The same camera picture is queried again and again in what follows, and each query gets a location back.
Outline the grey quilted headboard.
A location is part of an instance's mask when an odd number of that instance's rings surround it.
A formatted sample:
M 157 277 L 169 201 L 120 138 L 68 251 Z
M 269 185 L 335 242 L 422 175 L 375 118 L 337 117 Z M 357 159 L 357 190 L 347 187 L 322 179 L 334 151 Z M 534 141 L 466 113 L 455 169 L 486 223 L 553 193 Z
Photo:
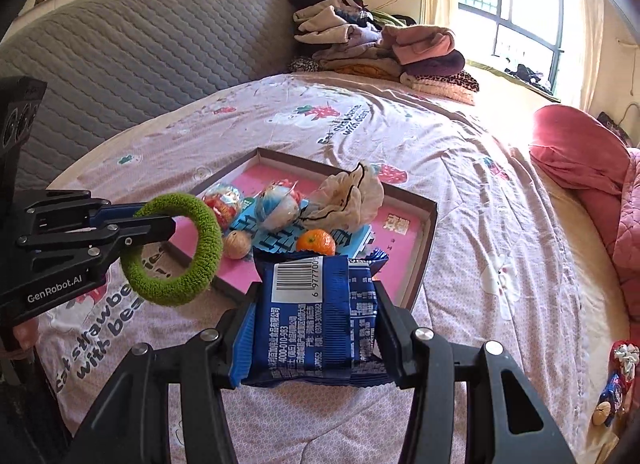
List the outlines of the grey quilted headboard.
M 78 0 L 17 31 L 2 76 L 47 84 L 17 189 L 48 186 L 127 128 L 283 72 L 293 12 L 288 0 Z

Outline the red clear-top surprise egg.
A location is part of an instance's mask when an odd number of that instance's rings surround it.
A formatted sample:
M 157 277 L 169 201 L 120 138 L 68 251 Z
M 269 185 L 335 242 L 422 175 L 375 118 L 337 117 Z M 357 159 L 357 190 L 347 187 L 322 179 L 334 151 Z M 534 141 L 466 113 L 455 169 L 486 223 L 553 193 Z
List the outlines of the red clear-top surprise egg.
M 222 230 L 227 230 L 242 211 L 244 195 L 227 183 L 213 184 L 205 190 L 202 200 L 213 211 Z

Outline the orange tangerine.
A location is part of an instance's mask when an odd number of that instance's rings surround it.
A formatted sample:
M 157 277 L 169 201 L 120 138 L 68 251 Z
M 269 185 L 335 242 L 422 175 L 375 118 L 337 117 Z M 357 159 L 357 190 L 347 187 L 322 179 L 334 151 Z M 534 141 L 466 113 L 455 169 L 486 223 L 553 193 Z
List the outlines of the orange tangerine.
M 336 244 L 329 232 L 323 229 L 311 229 L 299 236 L 296 241 L 296 250 L 333 256 L 336 253 Z

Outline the shallow box with pink book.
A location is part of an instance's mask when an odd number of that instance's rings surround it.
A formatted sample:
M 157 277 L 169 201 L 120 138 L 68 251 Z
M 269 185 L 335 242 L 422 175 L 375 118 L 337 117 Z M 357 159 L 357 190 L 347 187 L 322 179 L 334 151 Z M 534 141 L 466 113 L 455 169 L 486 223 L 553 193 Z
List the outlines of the shallow box with pink book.
M 206 176 L 192 195 L 221 208 L 228 232 L 247 236 L 220 262 L 215 287 L 240 299 L 258 278 L 252 249 L 294 253 L 310 246 L 312 233 L 328 233 L 338 255 L 382 255 L 375 281 L 395 305 L 412 308 L 432 246 L 437 205 L 393 186 L 396 174 L 388 165 L 360 162 L 344 171 L 258 148 Z

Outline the window with dark frame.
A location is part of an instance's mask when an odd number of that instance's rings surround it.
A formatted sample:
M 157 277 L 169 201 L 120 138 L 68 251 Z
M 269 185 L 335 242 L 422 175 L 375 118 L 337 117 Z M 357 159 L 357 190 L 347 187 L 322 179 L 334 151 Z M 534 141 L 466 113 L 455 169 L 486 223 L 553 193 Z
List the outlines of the window with dark frame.
M 564 54 L 565 0 L 457 0 L 459 30 L 483 62 L 552 96 Z

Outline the blue snack packet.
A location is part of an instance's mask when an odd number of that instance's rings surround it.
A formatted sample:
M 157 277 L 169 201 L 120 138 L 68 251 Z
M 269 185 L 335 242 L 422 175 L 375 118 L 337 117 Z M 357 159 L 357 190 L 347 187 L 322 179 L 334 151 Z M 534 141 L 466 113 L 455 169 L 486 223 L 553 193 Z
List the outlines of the blue snack packet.
M 388 262 L 375 249 L 360 258 L 311 251 L 254 250 L 256 293 L 252 365 L 243 383 L 276 387 L 372 387 L 390 383 L 374 353 L 374 277 Z

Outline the walnut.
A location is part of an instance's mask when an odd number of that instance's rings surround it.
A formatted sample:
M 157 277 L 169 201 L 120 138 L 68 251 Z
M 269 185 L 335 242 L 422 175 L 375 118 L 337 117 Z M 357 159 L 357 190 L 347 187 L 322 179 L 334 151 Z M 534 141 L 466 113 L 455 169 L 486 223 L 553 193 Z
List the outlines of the walnut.
M 237 261 L 247 257 L 252 250 L 252 237 L 244 230 L 231 230 L 222 239 L 222 251 L 226 258 Z

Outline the snack items beside bed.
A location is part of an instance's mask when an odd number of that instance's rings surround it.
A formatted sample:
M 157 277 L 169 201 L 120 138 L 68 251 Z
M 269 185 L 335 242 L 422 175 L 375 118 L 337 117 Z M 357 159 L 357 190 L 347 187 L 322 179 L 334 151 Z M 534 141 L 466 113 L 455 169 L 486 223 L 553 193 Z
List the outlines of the snack items beside bed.
M 630 408 L 639 366 L 639 347 L 629 341 L 612 345 L 608 360 L 608 380 L 591 415 L 594 426 L 611 427 Z

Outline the pink quilted blanket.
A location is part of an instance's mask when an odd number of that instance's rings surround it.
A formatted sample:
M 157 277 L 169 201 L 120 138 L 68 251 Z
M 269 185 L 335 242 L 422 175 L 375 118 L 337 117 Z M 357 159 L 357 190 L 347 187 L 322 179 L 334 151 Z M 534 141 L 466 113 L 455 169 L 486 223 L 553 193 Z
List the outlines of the pink quilted blanket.
M 594 117 L 550 105 L 534 113 L 529 155 L 555 184 L 573 191 L 599 232 L 620 280 L 630 339 L 639 342 L 639 150 Z

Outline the pile of folded clothes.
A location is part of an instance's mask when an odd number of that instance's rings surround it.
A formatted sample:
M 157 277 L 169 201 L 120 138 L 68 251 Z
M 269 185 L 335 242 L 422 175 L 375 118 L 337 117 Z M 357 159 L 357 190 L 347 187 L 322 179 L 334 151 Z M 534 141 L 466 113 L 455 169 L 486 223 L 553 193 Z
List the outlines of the pile of folded clothes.
M 288 0 L 294 8 L 293 72 L 331 71 L 399 82 L 474 105 L 480 83 L 465 70 L 454 32 L 368 9 L 363 0 Z

